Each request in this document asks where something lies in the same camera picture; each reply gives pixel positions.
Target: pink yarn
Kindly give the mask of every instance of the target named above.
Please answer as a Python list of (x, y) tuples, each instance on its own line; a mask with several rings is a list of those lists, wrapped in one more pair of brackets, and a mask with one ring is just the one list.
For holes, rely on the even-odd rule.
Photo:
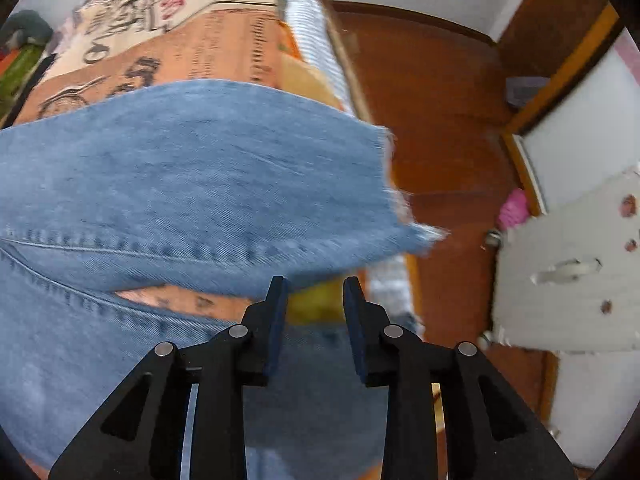
[(527, 205), (527, 196), (520, 188), (511, 191), (506, 202), (500, 208), (498, 215), (498, 227), (505, 231), (516, 225), (524, 224), (529, 218), (529, 207)]

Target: wooden floor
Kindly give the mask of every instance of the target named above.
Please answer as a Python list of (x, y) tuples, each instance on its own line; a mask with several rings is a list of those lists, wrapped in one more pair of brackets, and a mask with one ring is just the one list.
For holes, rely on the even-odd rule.
[[(484, 234), (516, 187), (498, 142), (511, 111), (497, 52), (414, 22), (346, 12), (340, 20), (374, 119), (396, 136), (396, 184), (412, 194), (417, 221), (450, 231), (419, 261), (425, 338), (449, 347), (475, 341), (488, 328), (494, 278)], [(487, 353), (538, 409), (543, 353), (501, 346)]]

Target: blue denim cloth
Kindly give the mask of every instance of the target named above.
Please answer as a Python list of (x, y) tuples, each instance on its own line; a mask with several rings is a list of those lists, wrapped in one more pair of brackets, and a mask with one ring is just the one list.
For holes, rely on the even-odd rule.
[[(156, 343), (228, 326), (123, 300), (158, 283), (261, 298), (428, 245), (398, 223), (385, 132), (273, 89), (143, 89), (0, 133), (0, 423), (50, 467)], [(246, 388), (253, 479), (353, 479), (382, 456), (384, 390), (344, 326), (288, 327), (278, 374)]]
[(271, 88), (141, 89), (0, 135), (0, 239), (73, 286), (262, 298), (399, 252), (386, 130)]

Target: gray object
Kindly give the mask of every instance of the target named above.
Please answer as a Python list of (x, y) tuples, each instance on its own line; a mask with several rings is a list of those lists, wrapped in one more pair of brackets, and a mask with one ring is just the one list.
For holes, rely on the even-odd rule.
[(402, 329), (401, 326), (398, 325), (387, 325), (385, 326), (385, 335), (387, 337), (402, 337), (402, 334), (404, 333), (404, 330)]
[(515, 108), (524, 108), (548, 82), (548, 77), (508, 77), (507, 102)]
[(458, 345), (458, 352), (460, 352), (462, 355), (466, 355), (467, 357), (471, 357), (478, 353), (478, 349), (473, 343), (464, 341)]
[(229, 335), (235, 338), (241, 338), (246, 336), (249, 333), (249, 329), (244, 325), (233, 325), (229, 329)]
[(12, 44), (12, 48), (19, 48), (24, 43), (46, 45), (53, 30), (35, 10), (20, 10), (9, 16), (0, 28), (0, 46), (9, 40), (20, 44)]
[(158, 343), (154, 348), (154, 352), (156, 353), (156, 355), (159, 355), (160, 357), (169, 355), (173, 351), (174, 351), (174, 346), (168, 341), (163, 341), (161, 343)]
[(489, 229), (484, 235), (484, 244), (488, 247), (499, 248), (502, 244), (502, 233), (498, 229)]

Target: cabinet door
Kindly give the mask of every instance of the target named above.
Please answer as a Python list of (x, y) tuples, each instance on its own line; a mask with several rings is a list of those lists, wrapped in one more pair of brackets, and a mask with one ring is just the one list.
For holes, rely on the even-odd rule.
[(507, 74), (551, 77), (606, 4), (607, 0), (523, 0), (498, 41)]
[(634, 167), (509, 231), (498, 254), (497, 341), (552, 351), (640, 349), (636, 207)]

